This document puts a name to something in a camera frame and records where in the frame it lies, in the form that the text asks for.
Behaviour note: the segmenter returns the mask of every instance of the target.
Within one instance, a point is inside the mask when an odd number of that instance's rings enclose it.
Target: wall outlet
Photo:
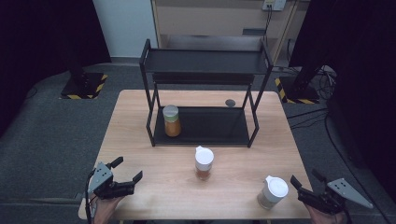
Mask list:
[[[264,0],[262,10],[269,11],[271,8],[273,11],[282,11],[285,5],[286,0]]]

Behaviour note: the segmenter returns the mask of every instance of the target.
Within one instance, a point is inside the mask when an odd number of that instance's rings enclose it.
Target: robotic arm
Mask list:
[[[135,175],[132,181],[124,183],[113,181],[111,168],[116,168],[122,162],[123,157],[118,157],[113,162],[106,165],[99,162],[97,167],[89,174],[85,191],[85,212],[87,214],[88,223],[92,223],[91,207],[88,200],[89,195],[94,193],[100,199],[113,199],[134,194],[134,186],[142,179],[143,171]]]
[[[320,212],[330,215],[335,215],[344,211],[346,213],[347,223],[352,223],[346,208],[347,199],[367,208],[373,208],[373,205],[353,189],[344,178],[328,182],[326,177],[321,175],[317,170],[312,170],[312,174],[320,182],[325,184],[325,190],[317,194],[308,189],[304,189],[303,185],[292,175],[290,183],[297,189],[299,201],[318,209]]]

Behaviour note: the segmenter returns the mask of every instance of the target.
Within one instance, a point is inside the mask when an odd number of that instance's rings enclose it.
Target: cable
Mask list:
[[[306,128],[306,127],[310,127],[310,126],[312,126],[312,125],[318,123],[318,122],[321,121],[321,120],[317,120],[317,121],[315,121],[314,123],[312,123],[312,124],[310,124],[310,125],[308,125],[308,126],[297,127],[297,125],[303,124],[303,123],[308,122],[309,120],[312,120],[312,119],[316,119],[316,118],[318,118],[318,117],[320,117],[320,116],[323,116],[323,115],[326,115],[326,114],[328,114],[328,113],[329,113],[329,112],[326,112],[326,113],[323,113],[323,114],[319,114],[319,115],[317,115],[317,116],[315,116],[315,117],[313,117],[313,118],[311,118],[311,119],[306,119],[306,120],[304,120],[304,121],[302,121],[302,122],[300,122],[300,123],[291,125],[290,128],[291,128],[291,129],[297,129],[297,128]]]
[[[321,69],[321,77],[319,80],[319,89],[316,90],[316,92],[321,96],[322,99],[324,100],[329,100],[332,97],[332,93],[334,92],[334,86],[335,86],[335,80],[333,77],[330,75],[329,72],[326,72],[324,70],[324,66]],[[323,78],[326,77],[325,80],[325,85],[322,86]]]
[[[358,182],[358,184],[361,186],[361,188],[363,189],[364,193],[367,195],[367,197],[369,197],[370,201],[374,204],[374,206],[378,209],[379,213],[381,214],[381,216],[385,219],[385,221],[387,221],[388,224],[391,224],[390,220],[388,219],[388,217],[386,217],[385,213],[378,207],[377,203],[373,200],[373,197],[368,193],[367,189],[363,186],[363,184],[359,181],[359,179],[353,174],[352,170],[350,169],[349,165],[347,164],[346,160],[344,159],[344,157],[342,156],[340,150],[338,149],[338,147],[335,145],[334,141],[332,140],[332,136],[330,135],[330,131],[329,131],[329,127],[327,124],[328,121],[328,117],[329,114],[326,115],[325,119],[324,119],[324,126],[326,129],[326,133],[329,136],[329,140],[332,143],[332,146],[334,147],[335,151],[338,153],[338,155],[341,157],[341,160],[343,160],[344,164],[346,165],[346,168],[348,169],[348,171],[352,174],[353,178],[355,178],[355,180]]]
[[[90,202],[92,202],[95,198],[97,198],[98,196],[95,195],[92,199],[90,199]]]
[[[287,117],[287,119],[294,119],[294,118],[297,118],[297,117],[300,117],[303,115],[312,114],[312,113],[316,113],[316,112],[323,111],[323,110],[328,110],[328,108],[321,108],[321,109],[305,112],[303,114],[293,115],[293,116]]]

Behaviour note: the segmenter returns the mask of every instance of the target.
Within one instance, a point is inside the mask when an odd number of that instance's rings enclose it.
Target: black curtain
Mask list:
[[[324,63],[337,73],[331,101],[348,147],[356,147],[366,165],[396,202],[396,10],[395,1],[312,0],[290,66],[306,66],[318,36],[326,49]],[[326,27],[326,20],[335,23]]]
[[[42,7],[52,16],[47,22],[37,11]],[[110,62],[92,1],[1,1],[0,136],[37,81],[69,70],[59,51],[59,39],[53,38],[49,24],[62,31],[76,64]]]

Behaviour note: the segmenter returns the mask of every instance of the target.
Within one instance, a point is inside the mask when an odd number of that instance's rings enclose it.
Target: shelf frame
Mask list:
[[[153,147],[156,145],[243,145],[251,147],[260,129],[256,110],[273,69],[271,57],[263,42],[260,50],[153,49],[148,39],[143,48],[139,65],[149,108],[146,128]],[[152,96],[147,74],[152,74],[154,84]],[[251,88],[257,75],[265,77],[256,100],[254,100]],[[182,133],[177,137],[168,137],[164,134],[162,116],[164,106],[161,105],[159,94],[159,85],[162,84],[237,85],[246,86],[247,93],[242,106],[239,107],[179,106],[179,117],[180,120],[183,119]],[[248,133],[245,115],[248,101],[254,121],[254,130],[251,135]],[[150,127],[155,104],[157,104],[158,113],[153,132]],[[201,121],[207,121],[207,125],[217,123],[220,128],[217,127],[216,132],[204,132],[205,125],[192,122],[191,115]],[[228,130],[221,130],[221,127],[228,127]]]

